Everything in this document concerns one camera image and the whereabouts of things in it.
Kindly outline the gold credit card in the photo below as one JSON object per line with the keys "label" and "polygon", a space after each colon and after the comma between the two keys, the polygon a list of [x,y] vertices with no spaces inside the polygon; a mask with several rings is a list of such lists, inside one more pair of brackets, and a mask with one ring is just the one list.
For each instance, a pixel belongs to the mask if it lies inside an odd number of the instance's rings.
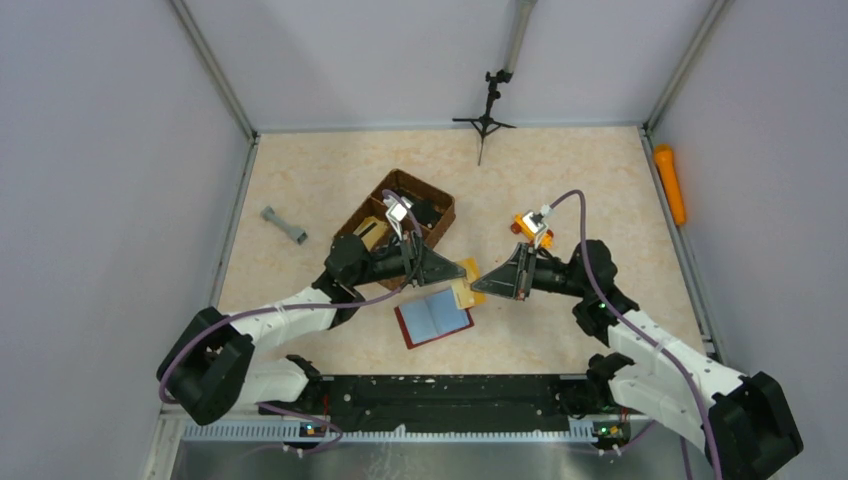
{"label": "gold credit card", "polygon": [[483,293],[471,289],[471,283],[457,279],[451,283],[451,291],[458,309],[465,310],[483,305],[487,298]]}
{"label": "gold credit card", "polygon": [[480,278],[479,267],[474,257],[468,257],[462,260],[458,260],[457,264],[465,270],[465,282],[473,283],[474,281]]}

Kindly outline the red leather card holder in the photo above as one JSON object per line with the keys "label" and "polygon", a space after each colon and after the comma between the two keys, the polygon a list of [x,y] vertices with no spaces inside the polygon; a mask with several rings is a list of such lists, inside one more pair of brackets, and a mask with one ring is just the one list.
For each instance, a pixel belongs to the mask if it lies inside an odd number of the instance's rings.
{"label": "red leather card holder", "polygon": [[470,310],[458,306],[451,289],[401,304],[394,314],[409,350],[474,326]]}

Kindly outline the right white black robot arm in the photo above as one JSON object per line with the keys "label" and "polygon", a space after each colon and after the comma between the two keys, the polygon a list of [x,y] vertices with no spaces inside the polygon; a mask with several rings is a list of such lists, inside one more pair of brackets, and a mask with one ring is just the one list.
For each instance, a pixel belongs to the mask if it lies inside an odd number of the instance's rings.
{"label": "right white black robot arm", "polygon": [[579,243],[568,262],[520,243],[471,288],[518,301],[534,290],[577,298],[576,323],[612,351],[590,360],[591,388],[681,436],[722,479],[768,479],[803,452],[777,380],[729,368],[664,330],[616,286],[617,273],[601,240]]}

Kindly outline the brown woven divided basket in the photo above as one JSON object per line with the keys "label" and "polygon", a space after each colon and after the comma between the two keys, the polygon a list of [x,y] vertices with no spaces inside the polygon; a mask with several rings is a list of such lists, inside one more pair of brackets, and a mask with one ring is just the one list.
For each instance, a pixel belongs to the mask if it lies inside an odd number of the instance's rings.
{"label": "brown woven divided basket", "polygon": [[337,230],[354,235],[371,253],[419,233],[434,247],[456,220],[456,200],[447,191],[401,169],[393,169],[366,196]]}

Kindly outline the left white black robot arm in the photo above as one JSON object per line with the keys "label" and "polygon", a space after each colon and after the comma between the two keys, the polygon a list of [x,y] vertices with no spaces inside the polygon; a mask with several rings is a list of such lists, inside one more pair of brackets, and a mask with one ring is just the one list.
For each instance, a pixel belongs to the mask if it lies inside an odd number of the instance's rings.
{"label": "left white black robot arm", "polygon": [[236,405],[298,401],[316,373],[298,356],[263,366],[267,350],[313,332],[337,328],[360,309],[358,287],[400,278],[402,286],[461,279],[465,269],[412,233],[373,253],[355,234],[336,237],[319,277],[299,293],[266,306],[224,314],[198,311],[156,372],[158,394],[198,425],[221,419]]}

